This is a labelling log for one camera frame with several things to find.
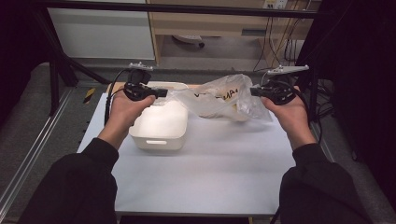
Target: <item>aluminum rail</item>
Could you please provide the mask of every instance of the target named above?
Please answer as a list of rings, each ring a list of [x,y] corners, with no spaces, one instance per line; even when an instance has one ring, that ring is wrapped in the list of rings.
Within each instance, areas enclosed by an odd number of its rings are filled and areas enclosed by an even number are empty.
[[[73,92],[73,89],[65,91],[62,99],[60,101],[60,107],[56,111],[56,113],[47,119],[46,124],[38,135],[37,139],[33,143],[29,152],[25,156],[23,162],[21,163],[17,173],[12,177],[12,180],[9,182],[6,190],[0,197],[0,223],[2,223],[3,219],[6,217],[8,209],[11,207],[15,198],[17,197],[20,189],[27,176],[30,174],[30,171],[33,169],[35,165],[35,161],[40,155],[41,150],[44,145],[46,145],[47,140],[50,138],[50,134],[58,123],[59,118],[61,117],[66,105],[69,101],[70,95]]]
[[[64,1],[64,0],[36,0],[38,7],[73,8],[91,10],[112,11],[146,11],[146,12],[171,12],[192,14],[235,15],[252,17],[277,17],[277,18],[300,18],[300,19],[328,19],[332,12],[316,12],[311,10],[279,10],[249,7],[206,7],[187,5],[163,5],[163,4],[138,4],[138,3],[109,3],[88,1]]]

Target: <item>metal frame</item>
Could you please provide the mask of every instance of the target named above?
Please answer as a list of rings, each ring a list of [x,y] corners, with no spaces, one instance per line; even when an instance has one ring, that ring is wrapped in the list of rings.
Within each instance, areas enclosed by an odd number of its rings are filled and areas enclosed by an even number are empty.
[[[299,18],[299,19],[329,19],[334,15],[332,12],[316,12],[309,10],[273,10],[265,8],[244,8],[244,7],[205,7],[205,6],[185,6],[185,5],[161,5],[161,4],[136,4],[136,3],[108,3],[108,2],[81,2],[65,0],[36,0],[33,3],[32,14],[35,23],[45,34],[52,50],[54,69],[51,69],[51,76],[58,74],[63,78],[66,86],[76,86],[78,79],[70,66],[81,71],[85,75],[92,77],[102,84],[110,83],[109,80],[100,77],[80,63],[68,57],[60,45],[56,35],[51,31],[46,23],[42,12],[48,7],[52,8],[73,8],[91,10],[116,10],[116,11],[146,11],[146,12],[172,12],[172,13],[194,13],[194,14],[215,14],[215,15],[235,15],[252,17],[278,17],[278,18]],[[51,82],[52,99],[50,115],[54,113],[59,102],[58,84]]]
[[[2,223],[3,219],[6,217],[8,209],[11,207],[24,181],[26,180],[33,166],[35,165],[35,161],[40,155],[41,150],[47,143],[50,134],[52,133],[59,118],[64,112],[64,109],[69,102],[70,95],[72,94],[73,90],[73,88],[68,88],[64,92],[61,101],[59,102],[59,109],[54,112],[54,115],[52,117],[47,119],[46,124],[44,125],[37,139],[31,146],[29,152],[27,153],[26,157],[18,168],[17,173],[12,177],[12,180],[9,182],[6,190],[2,193],[0,197],[0,223]]]

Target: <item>white plastic container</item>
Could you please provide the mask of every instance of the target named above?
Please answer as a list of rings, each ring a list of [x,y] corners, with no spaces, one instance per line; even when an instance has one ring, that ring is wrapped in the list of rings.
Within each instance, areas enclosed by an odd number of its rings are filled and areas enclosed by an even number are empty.
[[[179,82],[152,81],[148,86],[169,90],[188,88],[186,84]],[[178,150],[185,143],[188,115],[188,110],[177,101],[169,101],[165,105],[154,103],[134,122],[129,134],[141,149]]]

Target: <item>black strap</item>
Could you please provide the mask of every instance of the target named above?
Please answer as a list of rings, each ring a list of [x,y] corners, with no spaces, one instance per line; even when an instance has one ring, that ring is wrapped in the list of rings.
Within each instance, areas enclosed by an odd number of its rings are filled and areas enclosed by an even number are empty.
[[[275,212],[273,218],[271,219],[270,224],[275,224],[277,218],[279,217],[279,212],[280,212],[280,211],[279,211],[279,207],[278,207],[278,208],[276,209],[276,212]]]

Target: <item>white cabinet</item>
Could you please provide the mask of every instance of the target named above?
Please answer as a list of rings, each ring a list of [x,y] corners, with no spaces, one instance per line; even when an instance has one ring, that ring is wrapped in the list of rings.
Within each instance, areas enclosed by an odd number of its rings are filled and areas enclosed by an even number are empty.
[[[154,60],[147,12],[49,8],[49,14],[69,57]]]

